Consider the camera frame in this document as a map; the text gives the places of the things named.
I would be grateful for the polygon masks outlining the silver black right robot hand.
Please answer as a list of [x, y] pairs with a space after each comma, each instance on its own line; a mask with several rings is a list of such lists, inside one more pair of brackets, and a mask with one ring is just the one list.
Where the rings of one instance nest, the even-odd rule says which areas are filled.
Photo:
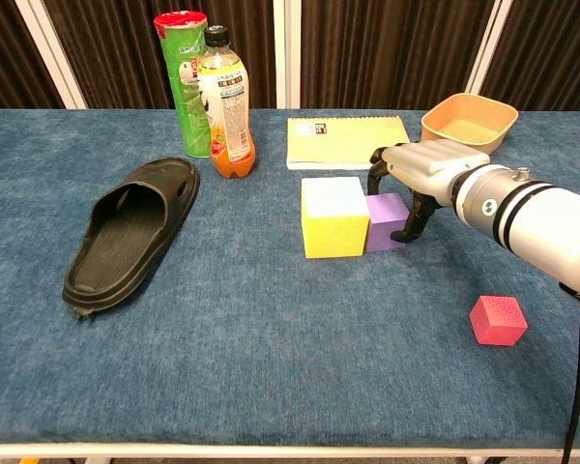
[[429, 218], [440, 208], [453, 206], [456, 179], [490, 162], [484, 152], [447, 140], [399, 143], [376, 149], [370, 157], [367, 193], [379, 192], [381, 180], [390, 175], [413, 193], [413, 205], [401, 230], [391, 232], [395, 242], [416, 240]]

